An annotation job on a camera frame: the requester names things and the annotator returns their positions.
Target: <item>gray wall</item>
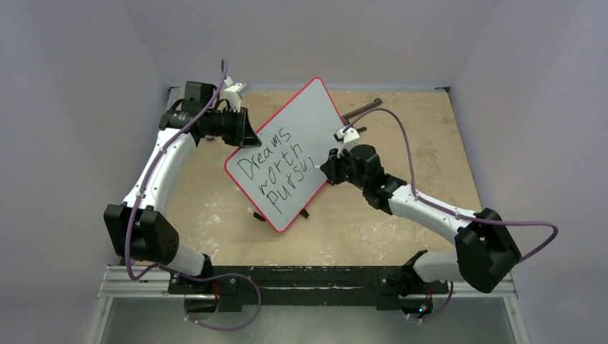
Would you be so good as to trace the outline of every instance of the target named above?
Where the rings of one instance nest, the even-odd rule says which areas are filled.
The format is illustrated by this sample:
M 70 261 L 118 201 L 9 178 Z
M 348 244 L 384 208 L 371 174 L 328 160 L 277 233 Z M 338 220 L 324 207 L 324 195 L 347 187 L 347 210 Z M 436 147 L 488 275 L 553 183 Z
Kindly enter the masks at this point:
M 561 227 L 514 272 L 533 343 L 606 340 L 607 18 L 605 0 L 501 1 L 451 91 L 483 204 Z
M 119 1 L 0 1 L 0 342 L 83 342 L 165 96 Z
M 420 89 L 454 82 L 498 0 L 123 2 L 170 85 L 215 80 L 226 57 L 258 89 Z

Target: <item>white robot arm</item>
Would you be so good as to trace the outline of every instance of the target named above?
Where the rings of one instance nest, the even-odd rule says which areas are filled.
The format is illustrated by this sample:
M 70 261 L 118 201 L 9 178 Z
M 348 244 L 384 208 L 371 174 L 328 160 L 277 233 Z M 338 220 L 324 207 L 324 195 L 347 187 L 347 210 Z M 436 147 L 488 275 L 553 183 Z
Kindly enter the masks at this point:
M 234 84 L 229 77 L 224 84 L 224 99 L 229 106 L 220 110 L 220 101 L 216 102 L 216 106 L 207 110 L 186 132 L 179 134 L 212 98 L 214 85 L 187 82 L 184 98 L 161 116 L 156 144 L 141 176 L 123 202 L 108 205 L 104 213 L 106 227 L 119 256 L 125 255 L 129 214 L 140 196 L 131 237 L 132 258 L 156 262 L 191 276 L 202 274 L 208 257 L 181 243 L 177 231 L 166 220 L 167 203 L 177 177 L 205 136 L 221 136 L 226 144 L 237 147 L 261 144 L 251 128 L 247 108 L 240 105 L 241 99 L 250 91 L 249 85 Z M 167 142 L 178 134 L 167 146 Z M 141 184 L 148 173 L 146 190 L 141 193 Z
M 481 292 L 491 292 L 520 261 L 505 226 L 469 220 L 500 221 L 495 211 L 461 209 L 414 191 L 412 185 L 384 173 L 374 147 L 357 144 L 354 128 L 341 128 L 334 138 L 341 147 L 331 150 L 320 166 L 330 184 L 348 181 L 363 191 L 375 209 L 415 221 L 455 246 L 455 252 L 421 251 L 410 259 L 404 265 L 410 282 L 466 281 Z

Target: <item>purple cable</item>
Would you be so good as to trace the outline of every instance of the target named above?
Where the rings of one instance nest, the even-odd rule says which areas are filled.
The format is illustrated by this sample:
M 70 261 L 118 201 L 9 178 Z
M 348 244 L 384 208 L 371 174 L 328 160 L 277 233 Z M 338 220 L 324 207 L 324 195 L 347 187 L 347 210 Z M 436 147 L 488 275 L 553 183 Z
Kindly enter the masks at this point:
M 435 204 L 435 203 L 423 198 L 422 196 L 418 196 L 418 199 L 422 203 L 424 203 L 428 206 L 431 206 L 435 209 L 443 211 L 447 214 L 453 215 L 456 219 L 468 220 L 471 222 L 476 222 L 478 224 L 489 224 L 491 226 L 547 226 L 547 227 L 551 227 L 553 229 L 553 231 L 551 232 L 551 235 L 549 235 L 549 237 L 547 239 L 545 239 L 545 241 L 541 242 L 541 244 L 538 245 L 536 248 L 534 248 L 527 254 L 523 255 L 521 257 L 521 259 L 519 259 L 519 263 L 524 262 L 527 259 L 529 259 L 530 257 L 532 257 L 533 255 L 539 253 L 542 249 L 544 249 L 547 245 L 549 245 L 549 243 L 551 243 L 555 239 L 555 237 L 557 237 L 557 234 L 559 233 L 559 229 L 557 228 L 557 226 L 548 221 L 497 221 L 497 220 L 479 219 L 474 216 L 457 214 L 455 211 L 453 211 L 451 209 L 447 209 L 443 206 L 440 206 L 439 204 Z
M 214 100 L 216 98 L 218 98 L 218 96 L 219 96 L 219 92 L 222 89 L 222 85 L 224 84 L 224 80 L 226 80 L 227 74 L 228 74 L 228 64 L 227 64 L 227 62 L 225 62 L 222 59 L 222 80 L 217 85 L 215 91 L 213 92 L 213 95 L 211 96 L 211 99 L 209 99 L 209 101 L 203 107 L 203 109 L 201 110 L 200 113 L 198 113 L 196 116 L 194 116 L 194 118 L 192 118 L 182 129 L 180 129 L 179 132 L 177 132 L 175 135 L 173 135 L 171 138 L 169 138 L 167 140 L 167 142 L 163 145 L 162 149 L 160 149 L 159 152 L 156 154 L 156 156 L 154 156 L 154 159 L 150 163 L 150 166 L 148 167 L 148 170 L 146 171 L 146 174 L 144 174 L 144 176 L 143 176 L 143 179 L 141 181 L 141 185 L 140 185 L 139 190 L 138 190 L 139 194 L 135 198 L 135 202 L 133 204 L 133 208 L 131 209 L 131 213 L 129 215 L 129 222 L 127 223 L 127 233 L 126 233 L 126 236 L 125 236 L 125 264 L 126 264 L 126 267 L 127 267 L 127 274 L 129 276 L 129 278 L 131 278 L 134 281 L 137 281 L 140 278 L 142 278 L 147 272 L 149 272 L 150 270 L 152 270 L 154 267 L 159 267 L 160 269 L 162 269 L 164 271 L 167 271 L 167 272 L 177 273 L 177 271 L 172 270 L 171 268 L 164 267 L 164 266 L 161 266 L 159 264 L 151 264 L 151 265 L 147 266 L 137 276 L 135 276 L 133 274 L 133 267 L 131 266 L 131 245 L 130 245 L 130 243 L 131 243 L 131 235 L 133 234 L 133 225 L 135 224 L 135 216 L 136 216 L 136 213 L 137 213 L 137 209 L 139 209 L 139 204 L 141 203 L 141 195 L 146 190 L 146 187 L 148 185 L 150 177 L 152 176 L 152 173 L 154 172 L 154 168 L 158 164 L 158 161 L 161 159 L 161 157 L 163 156 L 163 154 L 166 153 L 166 151 L 169 148 L 169 146 L 171 146 L 173 144 L 173 142 L 175 142 L 175 140 L 181 134 L 185 133 L 196 121 L 198 121 L 207 112 L 207 110 L 211 107 L 211 105 L 213 104 Z M 230 277 L 230 276 L 232 276 L 232 277 L 241 277 L 241 278 L 246 279 L 249 283 L 251 283 L 253 285 L 253 287 L 255 288 L 255 291 L 257 292 L 257 308 L 256 308 L 253 316 L 248 321 L 244 322 L 243 324 L 238 325 L 238 326 L 234 326 L 234 327 L 221 328 L 221 327 L 217 327 L 217 326 L 213 326 L 213 325 L 204 324 L 202 322 L 199 322 L 198 320 L 193 320 L 191 317 L 188 316 L 188 319 L 190 319 L 190 321 L 192 321 L 196 325 L 200 325 L 200 326 L 203 326 L 205 328 L 209 328 L 211 330 L 217 330 L 217 331 L 240 330 L 241 328 L 244 328 L 245 326 L 247 326 L 250 323 L 252 323 L 253 320 L 255 320 L 255 318 L 257 317 L 257 314 L 260 313 L 260 309 L 262 308 L 262 293 L 260 292 L 260 289 L 255 284 L 255 282 L 253 282 L 253 280 L 251 278 L 249 278 L 249 277 L 247 277 L 247 276 L 245 276 L 243 274 L 232 274 L 232 273 L 231 274 L 220 274 L 220 275 L 209 277 L 209 278 L 198 278 L 198 277 L 194 277 L 194 276 L 188 276 L 187 274 L 182 274 L 182 273 L 179 273 L 179 275 L 182 276 L 183 278 L 186 278 L 188 280 L 195 281 L 195 282 L 211 282 L 211 281 L 217 280 L 217 279 L 222 278 L 222 277 Z
M 369 113 L 372 113 L 374 111 L 384 111 L 385 113 L 388 113 L 389 115 L 393 116 L 393 118 L 397 121 L 397 124 L 399 124 L 399 127 L 401 128 L 401 132 L 403 133 L 403 139 L 405 140 L 405 149 L 407 150 L 407 162 L 409 163 L 409 177 L 411 179 L 411 181 L 409 183 L 412 185 L 412 190 L 416 190 L 416 181 L 414 180 L 414 162 L 412 161 L 412 152 L 409 149 L 409 140 L 407 139 L 407 134 L 405 132 L 405 127 L 403 126 L 403 123 L 401 122 L 399 117 L 397 117 L 397 115 L 395 115 L 394 112 L 390 111 L 389 109 L 385 109 L 384 107 L 376 107 L 374 109 L 367 110 L 366 112 L 361 113 L 350 124 L 348 124 L 344 128 L 343 131 L 347 131 L 348 129 L 352 128 L 353 125 L 355 125 L 355 123 L 357 123 L 360 119 L 362 119 L 363 117 L 367 116 Z
M 416 321 L 417 323 L 425 323 L 425 322 L 437 317 L 447 307 L 447 304 L 450 303 L 450 300 L 452 299 L 453 294 L 454 294 L 454 282 L 450 281 L 450 292 L 447 293 L 447 299 L 445 299 L 445 301 L 443 302 L 443 305 L 441 305 L 441 307 L 439 307 L 439 309 L 436 312 L 431 313 L 431 315 L 429 315 L 428 317 L 421 317 L 420 319 L 413 320 L 413 321 Z
M 164 268 L 164 267 L 162 267 L 161 269 L 168 271 L 170 273 L 173 273 L 173 274 L 178 273 L 175 270 Z M 250 323 L 253 323 L 253 320 L 255 320 L 257 315 L 260 313 L 260 310 L 262 309 L 262 293 L 260 292 L 260 288 L 248 276 L 245 276 L 243 274 L 235 274 L 235 273 L 218 274 L 217 276 L 208 277 L 208 278 L 193 277 L 193 276 L 188 276 L 187 274 L 182 274 L 182 273 L 179 273 L 179 275 L 187 280 L 191 280 L 194 282 L 211 282 L 211 281 L 217 280 L 219 278 L 223 278 L 223 277 L 240 277 L 242 279 L 247 280 L 249 283 L 251 283 L 251 285 L 255 288 L 255 292 L 257 293 L 257 307 L 255 308 L 255 312 L 253 313 L 253 315 L 249 319 L 247 319 L 247 321 L 245 321 L 244 323 L 242 323 L 240 325 L 226 327 L 226 328 L 209 325 L 204 322 L 200 322 L 198 320 L 192 319 L 190 317 L 190 315 L 188 314 L 188 310 L 186 309 L 186 304 L 184 303 L 184 313 L 186 313 L 186 319 L 195 325 L 202 326 L 203 328 L 209 328 L 210 330 L 216 330 L 216 331 L 224 331 L 224 332 L 236 331 L 236 330 L 240 330 L 240 329 L 248 326 Z

